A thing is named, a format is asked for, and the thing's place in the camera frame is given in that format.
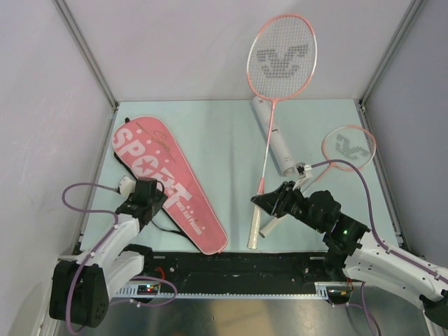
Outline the pink racket cover bag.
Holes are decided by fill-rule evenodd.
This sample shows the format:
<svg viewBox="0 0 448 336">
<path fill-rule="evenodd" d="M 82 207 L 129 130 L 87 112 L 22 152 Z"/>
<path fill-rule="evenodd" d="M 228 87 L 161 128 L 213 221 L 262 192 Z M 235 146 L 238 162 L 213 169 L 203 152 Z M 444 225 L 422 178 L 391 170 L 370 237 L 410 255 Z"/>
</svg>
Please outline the pink racket cover bag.
<svg viewBox="0 0 448 336">
<path fill-rule="evenodd" d="M 222 252 L 228 236 L 181 147 L 167 126 L 153 116 L 125 121 L 113 134 L 115 156 L 137 178 L 164 186 L 163 209 L 205 255 Z"/>
</svg>

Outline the translucent shuttlecock tube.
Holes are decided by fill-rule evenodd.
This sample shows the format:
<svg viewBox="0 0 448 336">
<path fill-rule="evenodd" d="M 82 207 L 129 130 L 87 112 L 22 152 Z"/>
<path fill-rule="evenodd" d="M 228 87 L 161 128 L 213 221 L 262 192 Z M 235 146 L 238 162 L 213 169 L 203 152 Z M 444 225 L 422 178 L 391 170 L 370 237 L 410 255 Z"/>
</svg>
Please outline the translucent shuttlecock tube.
<svg viewBox="0 0 448 336">
<path fill-rule="evenodd" d="M 272 112 L 272 103 L 258 96 L 252 99 L 252 105 L 257 115 L 258 121 L 267 136 L 270 116 Z M 272 123 L 272 132 L 270 138 L 270 150 L 276 160 L 277 167 L 282 176 L 292 176 L 295 173 L 296 161 L 286 144 L 283 134 L 275 122 Z"/>
</svg>

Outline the pink badminton racket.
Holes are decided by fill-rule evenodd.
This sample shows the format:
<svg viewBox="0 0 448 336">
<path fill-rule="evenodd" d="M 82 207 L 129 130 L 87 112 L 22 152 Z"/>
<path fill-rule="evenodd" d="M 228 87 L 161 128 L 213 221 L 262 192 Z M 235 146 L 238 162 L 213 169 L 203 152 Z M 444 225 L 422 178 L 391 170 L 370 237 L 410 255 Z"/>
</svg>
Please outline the pink badminton racket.
<svg viewBox="0 0 448 336">
<path fill-rule="evenodd" d="M 278 102 L 303 91 L 314 75 L 317 41 L 310 22 L 298 14 L 269 19 L 258 32 L 246 63 L 246 77 L 253 93 L 271 102 L 262 174 L 257 194 L 265 191 L 265 171 Z"/>
<path fill-rule="evenodd" d="M 345 160 L 350 162 L 358 170 L 368 165 L 375 156 L 377 143 L 374 136 L 366 129 L 357 125 L 346 125 L 330 132 L 322 141 L 321 152 L 326 160 Z M 331 163 L 312 182 L 301 188 L 305 193 L 313 184 L 319 181 L 331 168 L 352 172 L 351 166 L 341 163 Z M 259 234 L 262 238 L 273 231 L 280 224 L 282 218 L 273 218 L 262 227 Z"/>
</svg>

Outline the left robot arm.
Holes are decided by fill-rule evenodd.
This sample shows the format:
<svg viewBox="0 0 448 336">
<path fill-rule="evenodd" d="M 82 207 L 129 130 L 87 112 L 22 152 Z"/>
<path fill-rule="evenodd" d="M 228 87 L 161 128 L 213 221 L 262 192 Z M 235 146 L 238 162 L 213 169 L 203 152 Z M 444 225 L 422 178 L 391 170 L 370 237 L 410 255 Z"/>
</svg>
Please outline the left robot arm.
<svg viewBox="0 0 448 336">
<path fill-rule="evenodd" d="M 127 250 L 130 241 L 150 223 L 167 200 L 165 187 L 155 178 L 139 178 L 127 199 L 112 212 L 113 223 L 94 246 L 79 255 L 59 258 L 53 275 L 49 315 L 96 328 L 113 296 L 133 277 L 148 279 L 153 259 Z"/>
</svg>

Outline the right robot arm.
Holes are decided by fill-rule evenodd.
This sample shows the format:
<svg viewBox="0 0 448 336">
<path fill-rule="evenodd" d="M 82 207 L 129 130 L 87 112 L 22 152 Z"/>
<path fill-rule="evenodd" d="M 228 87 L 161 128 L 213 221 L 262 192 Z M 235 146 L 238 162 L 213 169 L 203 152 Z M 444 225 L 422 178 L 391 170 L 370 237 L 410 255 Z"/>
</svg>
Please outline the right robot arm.
<svg viewBox="0 0 448 336">
<path fill-rule="evenodd" d="M 292 216 L 323 234 L 328 247 L 323 271 L 329 279 L 347 277 L 372 284 L 447 327 L 447 268 L 386 242 L 368 226 L 343 214 L 329 191 L 305 197 L 293 186 L 293 182 L 284 182 L 273 192 L 253 196 L 251 202 L 276 218 Z"/>
</svg>

